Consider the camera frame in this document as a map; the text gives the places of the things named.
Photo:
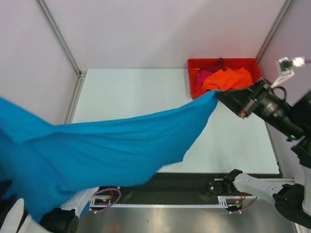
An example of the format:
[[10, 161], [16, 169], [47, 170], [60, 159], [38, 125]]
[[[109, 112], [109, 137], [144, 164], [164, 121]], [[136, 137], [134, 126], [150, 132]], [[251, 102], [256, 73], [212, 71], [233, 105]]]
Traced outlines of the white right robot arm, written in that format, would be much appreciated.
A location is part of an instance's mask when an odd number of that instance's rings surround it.
[[288, 183], [282, 177], [276, 181], [255, 178], [234, 169], [224, 180], [224, 189], [230, 195], [239, 191], [251, 194], [274, 205], [289, 221], [302, 227], [311, 227], [311, 93], [306, 92], [294, 105], [287, 103], [287, 90], [281, 84], [294, 76], [294, 69], [311, 61], [303, 56], [276, 60], [278, 77], [274, 82], [261, 78], [240, 90], [215, 94], [217, 100], [241, 119], [255, 114], [267, 125], [295, 141], [291, 151], [303, 168], [304, 183]]

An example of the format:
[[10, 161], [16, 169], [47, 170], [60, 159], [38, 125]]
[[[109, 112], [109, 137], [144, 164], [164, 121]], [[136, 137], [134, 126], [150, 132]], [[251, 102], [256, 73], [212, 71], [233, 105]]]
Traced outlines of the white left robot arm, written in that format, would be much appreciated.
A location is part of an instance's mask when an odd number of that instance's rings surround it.
[[94, 178], [90, 189], [78, 191], [59, 207], [48, 211], [39, 204], [38, 213], [26, 209], [25, 199], [10, 192], [11, 181], [0, 183], [0, 231], [2, 233], [25, 233], [30, 223], [44, 233], [75, 233], [79, 218], [91, 199], [107, 189], [107, 182]]

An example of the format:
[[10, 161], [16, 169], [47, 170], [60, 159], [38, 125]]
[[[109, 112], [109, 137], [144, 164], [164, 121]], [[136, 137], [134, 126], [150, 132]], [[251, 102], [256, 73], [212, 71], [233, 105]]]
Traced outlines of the blue polo t-shirt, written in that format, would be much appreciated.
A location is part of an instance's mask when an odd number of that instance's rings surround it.
[[59, 207], [78, 191], [148, 182], [179, 163], [217, 105], [214, 92], [150, 115], [52, 125], [0, 100], [0, 178], [26, 209]]

